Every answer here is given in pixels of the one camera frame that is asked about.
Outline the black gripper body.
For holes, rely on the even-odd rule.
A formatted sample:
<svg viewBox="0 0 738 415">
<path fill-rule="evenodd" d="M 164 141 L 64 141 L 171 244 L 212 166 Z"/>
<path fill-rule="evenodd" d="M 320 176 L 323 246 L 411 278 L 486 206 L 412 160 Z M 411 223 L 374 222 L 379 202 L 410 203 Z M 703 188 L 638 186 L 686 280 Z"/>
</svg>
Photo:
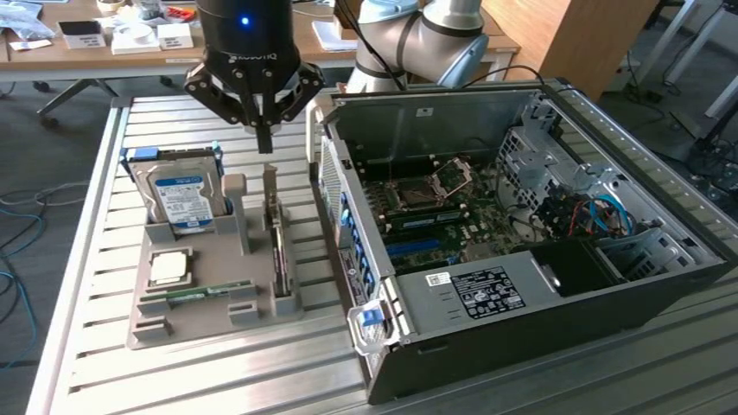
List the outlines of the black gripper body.
<svg viewBox="0 0 738 415">
<path fill-rule="evenodd" d="M 197 1 L 196 7 L 204 38 L 200 64 L 230 95 L 252 94 L 264 123 L 264 68 L 275 67 L 291 79 L 302 64 L 292 38 L 292 3 Z"/>
</svg>

